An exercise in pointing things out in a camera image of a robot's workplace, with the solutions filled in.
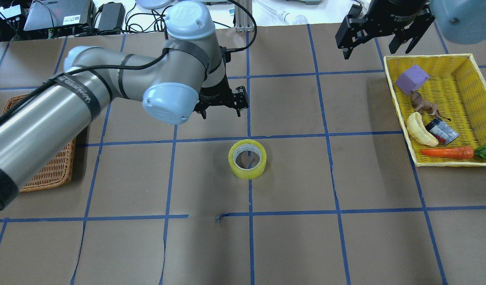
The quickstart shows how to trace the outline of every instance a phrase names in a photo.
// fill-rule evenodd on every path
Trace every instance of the banana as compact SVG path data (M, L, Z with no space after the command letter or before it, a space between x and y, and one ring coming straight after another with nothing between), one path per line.
M408 117L406 130L419 144L425 144L426 146L438 145L438 139L433 137L433 135L426 130L422 123L422 116L418 112L415 112Z

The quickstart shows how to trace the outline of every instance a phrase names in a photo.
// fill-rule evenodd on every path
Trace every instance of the purple cube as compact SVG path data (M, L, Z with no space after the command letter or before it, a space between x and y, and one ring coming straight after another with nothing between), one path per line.
M400 75L398 80L396 80L396 86L400 87L406 95L410 95L412 91L421 88L428 79L429 74L418 65L414 65Z

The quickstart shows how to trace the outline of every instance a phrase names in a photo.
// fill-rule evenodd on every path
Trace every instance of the blue can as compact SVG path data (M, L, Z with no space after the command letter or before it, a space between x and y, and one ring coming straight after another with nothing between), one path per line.
M435 118L426 125L426 130L431 133L434 137L438 139L439 142L447 146L457 137L459 137L458 132L453 130L447 123L440 119Z

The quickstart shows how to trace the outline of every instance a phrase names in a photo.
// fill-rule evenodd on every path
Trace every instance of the brown toy mouse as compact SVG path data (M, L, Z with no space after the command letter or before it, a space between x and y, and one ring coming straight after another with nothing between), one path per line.
M431 116L448 119L449 121L451 120L440 115L440 112L438 111L438 105L422 98L422 95L418 91L412 91L412 93L410 94L410 99L412 101L412 107L414 108L415 112L419 112L422 114L422 111L426 111Z

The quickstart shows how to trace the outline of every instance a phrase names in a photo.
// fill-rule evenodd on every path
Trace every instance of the tape roll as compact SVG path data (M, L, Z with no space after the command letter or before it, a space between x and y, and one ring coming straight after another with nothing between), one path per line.
M247 151L254 152L259 156L257 165L250 169L241 168L236 164L236 158L241 153ZM232 172L234 175L242 179L250 180L259 177L264 171L264 168L266 168L267 160L266 150L262 144L259 144L259 142L254 141L253 139L243 139L242 141L238 141L229 151L229 165L231 166Z

